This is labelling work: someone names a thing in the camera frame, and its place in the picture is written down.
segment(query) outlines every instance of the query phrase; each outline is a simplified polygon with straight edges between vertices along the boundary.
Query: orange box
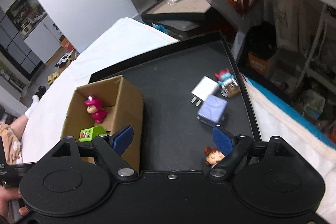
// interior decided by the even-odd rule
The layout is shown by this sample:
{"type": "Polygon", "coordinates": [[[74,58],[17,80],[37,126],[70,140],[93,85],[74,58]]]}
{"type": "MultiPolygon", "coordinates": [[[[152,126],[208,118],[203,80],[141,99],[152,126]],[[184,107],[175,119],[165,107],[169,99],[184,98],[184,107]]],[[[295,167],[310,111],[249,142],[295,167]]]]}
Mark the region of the orange box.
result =
{"type": "Polygon", "coordinates": [[[265,75],[267,71],[269,60],[263,60],[255,57],[253,54],[249,53],[249,65],[260,75],[265,75]]]}
{"type": "Polygon", "coordinates": [[[62,40],[61,46],[65,48],[67,51],[72,51],[74,49],[69,40],[67,40],[66,38],[62,40]]]}

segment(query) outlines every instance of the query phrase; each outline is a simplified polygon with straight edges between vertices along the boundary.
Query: purple toy cube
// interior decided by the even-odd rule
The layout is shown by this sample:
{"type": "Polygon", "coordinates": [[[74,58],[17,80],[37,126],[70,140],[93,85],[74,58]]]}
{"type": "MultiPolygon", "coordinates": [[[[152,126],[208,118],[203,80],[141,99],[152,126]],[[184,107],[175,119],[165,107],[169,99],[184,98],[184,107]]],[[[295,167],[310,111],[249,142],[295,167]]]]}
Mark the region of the purple toy cube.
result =
{"type": "Polygon", "coordinates": [[[197,118],[201,122],[214,127],[222,120],[226,104],[226,100],[214,95],[209,95],[199,109],[197,118]]]}

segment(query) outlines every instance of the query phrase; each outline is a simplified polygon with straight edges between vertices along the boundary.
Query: cardboard box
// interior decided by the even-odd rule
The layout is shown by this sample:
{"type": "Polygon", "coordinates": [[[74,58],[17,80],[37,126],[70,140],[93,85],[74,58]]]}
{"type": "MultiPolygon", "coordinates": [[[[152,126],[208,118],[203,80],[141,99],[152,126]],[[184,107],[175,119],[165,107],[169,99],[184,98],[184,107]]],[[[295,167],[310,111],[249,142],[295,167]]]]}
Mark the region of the cardboard box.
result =
{"type": "Polygon", "coordinates": [[[71,43],[69,42],[69,40],[67,40],[66,38],[64,38],[62,41],[61,41],[61,46],[63,48],[65,48],[67,51],[71,51],[74,49],[74,46],[71,45],[71,43]]]}
{"type": "Polygon", "coordinates": [[[249,53],[249,65],[260,75],[265,75],[267,71],[268,60],[260,59],[249,53]]]}
{"type": "Polygon", "coordinates": [[[122,75],[76,88],[63,125],[62,138],[74,136],[78,141],[82,129],[96,125],[84,104],[89,96],[102,100],[103,108],[108,110],[108,115],[101,124],[108,134],[112,135],[128,124],[134,128],[133,142],[122,158],[139,172],[143,112],[141,90],[133,86],[122,75]]]}

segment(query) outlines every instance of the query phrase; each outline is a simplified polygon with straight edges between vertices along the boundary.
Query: pink toy figure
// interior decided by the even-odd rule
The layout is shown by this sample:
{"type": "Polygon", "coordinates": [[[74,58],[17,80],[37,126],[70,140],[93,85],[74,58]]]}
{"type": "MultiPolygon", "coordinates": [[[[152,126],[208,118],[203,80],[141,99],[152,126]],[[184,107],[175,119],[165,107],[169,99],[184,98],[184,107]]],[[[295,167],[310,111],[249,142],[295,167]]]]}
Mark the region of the pink toy figure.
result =
{"type": "Polygon", "coordinates": [[[91,114],[91,117],[95,122],[103,122],[107,112],[101,109],[101,100],[96,99],[93,96],[89,96],[88,100],[85,101],[87,107],[87,112],[91,114]]]}

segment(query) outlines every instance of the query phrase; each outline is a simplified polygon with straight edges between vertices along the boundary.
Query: white sock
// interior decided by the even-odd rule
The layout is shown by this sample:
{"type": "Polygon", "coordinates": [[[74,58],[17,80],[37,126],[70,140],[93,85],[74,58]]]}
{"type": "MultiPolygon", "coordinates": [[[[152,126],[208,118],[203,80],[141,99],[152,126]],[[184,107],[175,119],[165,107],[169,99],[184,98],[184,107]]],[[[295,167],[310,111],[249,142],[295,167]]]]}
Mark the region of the white sock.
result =
{"type": "Polygon", "coordinates": [[[33,111],[37,107],[39,101],[40,101],[39,97],[37,95],[34,95],[33,96],[33,103],[30,105],[30,107],[25,112],[25,115],[27,116],[28,119],[30,118],[30,116],[32,115],[33,111]]]}

